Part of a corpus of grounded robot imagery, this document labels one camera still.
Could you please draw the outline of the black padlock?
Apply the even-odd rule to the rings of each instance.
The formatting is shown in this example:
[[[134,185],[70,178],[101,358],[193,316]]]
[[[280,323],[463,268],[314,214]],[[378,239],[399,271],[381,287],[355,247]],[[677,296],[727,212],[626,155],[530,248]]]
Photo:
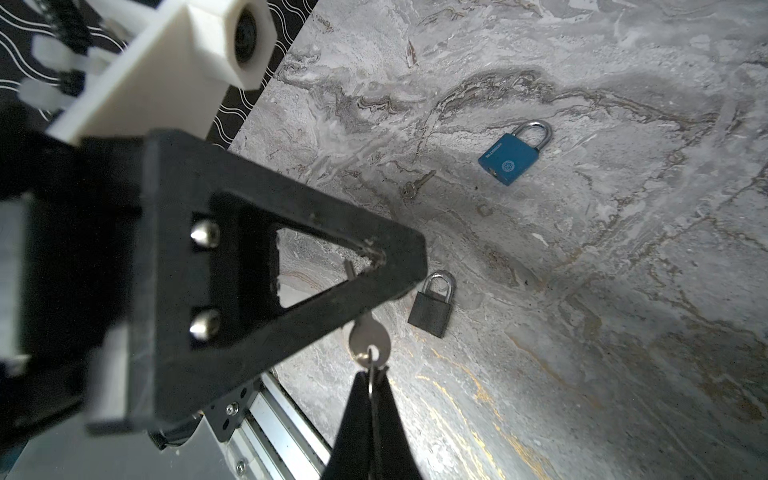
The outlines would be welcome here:
[[[432,289],[433,283],[437,280],[445,283],[444,294]],[[450,272],[436,270],[428,275],[417,292],[408,317],[408,324],[442,339],[453,311],[455,289],[456,280]]]

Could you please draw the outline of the silver key with ring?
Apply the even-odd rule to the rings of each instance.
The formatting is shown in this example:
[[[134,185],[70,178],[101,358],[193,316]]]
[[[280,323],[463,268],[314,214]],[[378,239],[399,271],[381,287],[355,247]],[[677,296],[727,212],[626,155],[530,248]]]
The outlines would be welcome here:
[[[354,320],[348,333],[348,350],[354,362],[362,368],[353,380],[345,415],[360,415],[367,411],[368,420],[377,425],[378,393],[388,373],[391,339],[386,327],[371,312]]]

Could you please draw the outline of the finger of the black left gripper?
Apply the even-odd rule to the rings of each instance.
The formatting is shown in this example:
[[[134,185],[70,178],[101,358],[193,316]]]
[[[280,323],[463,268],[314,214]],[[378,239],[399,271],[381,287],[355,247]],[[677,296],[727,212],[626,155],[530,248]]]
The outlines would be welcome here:
[[[119,212],[127,336],[92,364],[85,418],[112,434],[178,425],[427,273],[417,230],[180,130],[87,138],[83,154]],[[370,261],[356,278],[284,307],[277,233]]]

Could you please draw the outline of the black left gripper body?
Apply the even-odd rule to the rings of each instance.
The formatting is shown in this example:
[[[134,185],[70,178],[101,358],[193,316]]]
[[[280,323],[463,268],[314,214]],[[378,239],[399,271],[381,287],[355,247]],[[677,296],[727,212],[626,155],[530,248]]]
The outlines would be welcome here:
[[[1,108],[1,440],[76,414],[94,435],[148,430],[128,404],[116,340],[126,325],[129,236],[140,217],[145,134],[78,145]]]

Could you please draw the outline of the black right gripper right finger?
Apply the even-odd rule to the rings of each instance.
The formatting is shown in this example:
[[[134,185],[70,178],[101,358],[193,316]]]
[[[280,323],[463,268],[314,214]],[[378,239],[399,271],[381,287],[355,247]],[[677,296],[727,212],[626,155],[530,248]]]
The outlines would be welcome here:
[[[373,371],[373,478],[422,479],[385,370]]]

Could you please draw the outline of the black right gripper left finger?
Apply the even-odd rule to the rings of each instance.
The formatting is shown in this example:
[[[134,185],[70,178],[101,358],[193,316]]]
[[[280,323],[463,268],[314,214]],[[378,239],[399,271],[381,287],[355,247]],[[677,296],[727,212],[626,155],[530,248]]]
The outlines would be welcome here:
[[[368,380],[367,371],[360,371],[354,377],[322,480],[369,478],[373,443]]]

